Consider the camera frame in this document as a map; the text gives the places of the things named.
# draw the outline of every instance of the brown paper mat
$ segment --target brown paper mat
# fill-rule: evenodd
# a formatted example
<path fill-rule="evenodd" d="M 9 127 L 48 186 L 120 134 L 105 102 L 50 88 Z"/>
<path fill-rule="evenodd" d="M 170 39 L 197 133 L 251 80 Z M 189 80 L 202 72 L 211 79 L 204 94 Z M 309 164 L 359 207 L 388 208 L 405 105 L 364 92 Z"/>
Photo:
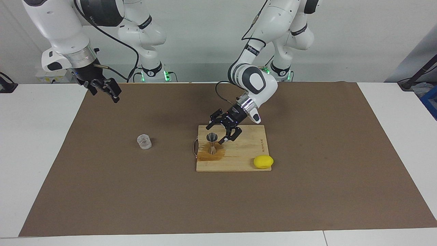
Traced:
<path fill-rule="evenodd" d="M 213 84 L 121 87 L 86 95 L 20 236 L 437 227 L 356 84 L 281 83 L 260 109 L 274 169 L 249 173 L 196 172 L 198 125 L 229 107 Z"/>

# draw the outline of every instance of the wooden cutting board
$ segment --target wooden cutting board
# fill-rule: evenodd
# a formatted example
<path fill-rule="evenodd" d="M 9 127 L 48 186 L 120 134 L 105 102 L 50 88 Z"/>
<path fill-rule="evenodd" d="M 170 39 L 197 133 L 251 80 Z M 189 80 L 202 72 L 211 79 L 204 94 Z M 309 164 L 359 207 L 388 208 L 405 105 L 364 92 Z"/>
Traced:
<path fill-rule="evenodd" d="M 226 130 L 216 125 L 210 130 L 200 125 L 198 130 L 199 150 L 197 157 L 197 172 L 268 172 L 268 169 L 258 169 L 253 165 L 253 159 L 259 155 L 269 155 L 266 131 L 264 126 L 239 126 L 243 131 L 235 142 L 229 141 L 222 145 L 215 144 L 217 153 L 208 153 L 210 143 L 206 140 L 208 133 L 216 133 L 220 140 Z"/>

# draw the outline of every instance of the yellow object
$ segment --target yellow object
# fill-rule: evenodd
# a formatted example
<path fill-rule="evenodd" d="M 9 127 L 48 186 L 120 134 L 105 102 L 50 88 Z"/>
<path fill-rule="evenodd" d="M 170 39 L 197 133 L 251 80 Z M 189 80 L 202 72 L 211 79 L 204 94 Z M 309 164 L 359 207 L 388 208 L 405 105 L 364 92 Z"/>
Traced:
<path fill-rule="evenodd" d="M 253 160 L 253 164 L 259 169 L 267 169 L 273 165 L 273 158 L 269 155 L 260 155 Z"/>

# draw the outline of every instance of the black pole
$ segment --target black pole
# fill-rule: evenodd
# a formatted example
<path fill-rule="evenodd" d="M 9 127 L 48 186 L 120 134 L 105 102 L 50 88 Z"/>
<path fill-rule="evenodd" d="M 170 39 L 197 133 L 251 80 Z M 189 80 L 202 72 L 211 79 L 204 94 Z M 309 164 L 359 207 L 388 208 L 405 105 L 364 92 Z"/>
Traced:
<path fill-rule="evenodd" d="M 437 63 L 437 55 L 435 55 L 431 60 L 425 64 L 411 79 L 406 82 L 399 82 L 399 86 L 404 91 L 410 91 L 411 86 L 424 74 L 426 73 L 435 63 Z"/>
<path fill-rule="evenodd" d="M 8 82 L 6 82 L 5 79 L 0 77 L 0 85 L 3 87 L 3 89 L 0 90 L 0 93 L 12 93 L 12 92 L 14 92 L 15 88 L 17 88 L 18 84 L 14 83 L 6 74 L 4 74 L 2 72 L 0 72 L 0 74 L 12 82 L 12 83 L 8 83 Z"/>

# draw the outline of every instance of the white table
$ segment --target white table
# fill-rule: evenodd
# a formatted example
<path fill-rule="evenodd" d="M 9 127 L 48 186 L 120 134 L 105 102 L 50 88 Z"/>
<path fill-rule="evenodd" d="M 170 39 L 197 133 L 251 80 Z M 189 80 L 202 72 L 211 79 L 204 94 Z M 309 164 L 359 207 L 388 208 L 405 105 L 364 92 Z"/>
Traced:
<path fill-rule="evenodd" d="M 396 84 L 359 86 L 437 218 L 437 122 L 412 92 Z M 75 84 L 29 84 L 0 95 L 1 246 L 437 245 L 437 228 L 17 238 L 85 93 Z"/>

